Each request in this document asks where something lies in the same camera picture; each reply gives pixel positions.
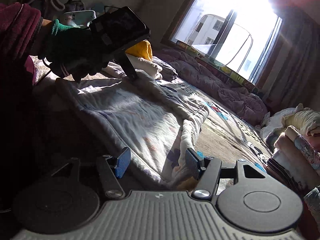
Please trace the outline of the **maroon sleeved left forearm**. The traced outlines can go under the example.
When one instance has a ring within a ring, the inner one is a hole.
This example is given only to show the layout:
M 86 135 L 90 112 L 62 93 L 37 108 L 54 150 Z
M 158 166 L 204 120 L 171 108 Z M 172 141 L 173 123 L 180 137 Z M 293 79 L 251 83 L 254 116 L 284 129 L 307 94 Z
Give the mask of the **maroon sleeved left forearm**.
M 1 64 L 26 56 L 45 58 L 55 34 L 56 21 L 46 20 L 28 4 L 1 4 Z

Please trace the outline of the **black gloved left hand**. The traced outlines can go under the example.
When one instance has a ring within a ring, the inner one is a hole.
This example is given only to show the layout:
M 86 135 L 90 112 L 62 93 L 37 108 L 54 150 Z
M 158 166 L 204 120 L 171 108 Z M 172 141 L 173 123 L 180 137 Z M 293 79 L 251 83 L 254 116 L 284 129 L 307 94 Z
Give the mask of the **black gloved left hand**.
M 43 21 L 31 54 L 47 59 L 55 75 L 71 75 L 76 82 L 97 74 L 112 60 L 111 51 L 97 34 L 63 25 L 59 20 Z

